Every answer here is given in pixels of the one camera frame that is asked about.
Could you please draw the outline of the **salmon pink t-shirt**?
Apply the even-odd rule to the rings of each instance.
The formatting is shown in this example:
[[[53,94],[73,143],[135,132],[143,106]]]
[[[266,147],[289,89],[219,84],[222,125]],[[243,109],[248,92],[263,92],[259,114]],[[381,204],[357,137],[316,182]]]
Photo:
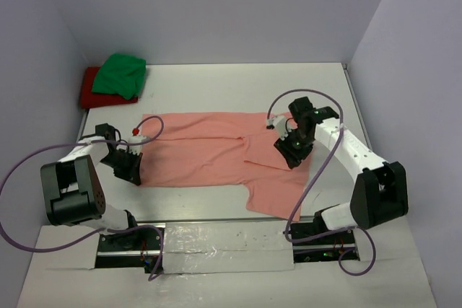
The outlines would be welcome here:
[[[310,160],[291,170],[274,147],[276,131],[265,113],[164,113],[160,128],[149,114],[141,134],[141,184],[156,188],[243,185],[246,208],[299,221],[299,201],[309,180]]]

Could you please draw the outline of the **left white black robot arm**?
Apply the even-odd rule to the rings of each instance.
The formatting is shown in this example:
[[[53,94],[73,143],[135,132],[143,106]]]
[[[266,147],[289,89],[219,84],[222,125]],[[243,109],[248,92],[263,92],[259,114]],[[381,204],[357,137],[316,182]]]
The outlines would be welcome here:
[[[45,210],[54,226],[85,225],[93,229],[117,230],[115,240],[125,249],[141,241],[136,219],[127,210],[106,202],[96,166],[104,164],[113,175],[132,185],[140,185],[141,148],[148,138],[133,130],[133,136],[117,141],[118,130],[104,123],[91,135],[83,136],[78,146],[57,162],[40,169]]]

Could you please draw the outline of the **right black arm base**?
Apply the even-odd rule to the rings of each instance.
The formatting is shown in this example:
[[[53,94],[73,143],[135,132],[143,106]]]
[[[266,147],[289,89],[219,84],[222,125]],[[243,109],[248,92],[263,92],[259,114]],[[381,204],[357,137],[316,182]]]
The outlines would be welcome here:
[[[299,240],[325,232],[320,222],[293,223],[289,231],[283,231],[292,240]],[[341,255],[343,260],[359,260],[357,243],[352,230],[319,237],[309,242],[292,243],[295,263],[336,262]]]

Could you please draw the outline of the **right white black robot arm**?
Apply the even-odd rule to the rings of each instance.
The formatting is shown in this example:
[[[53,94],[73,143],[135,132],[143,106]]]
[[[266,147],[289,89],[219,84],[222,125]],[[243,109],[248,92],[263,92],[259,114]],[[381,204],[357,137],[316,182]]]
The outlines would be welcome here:
[[[313,219],[315,238],[332,242],[340,230],[371,229],[409,212],[406,170],[399,162],[387,162],[363,144],[344,125],[343,112],[316,108],[307,97],[289,104],[289,117],[268,116],[266,127],[278,134],[274,146],[288,167],[299,167],[319,142],[353,179],[349,202],[317,211]]]

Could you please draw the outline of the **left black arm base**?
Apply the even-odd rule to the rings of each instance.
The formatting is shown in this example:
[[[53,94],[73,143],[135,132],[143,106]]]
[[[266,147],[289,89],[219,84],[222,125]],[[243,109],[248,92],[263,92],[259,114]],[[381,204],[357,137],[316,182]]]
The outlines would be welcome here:
[[[128,234],[101,234],[95,268],[138,268],[149,274],[160,255],[160,247],[161,236],[153,229]]]

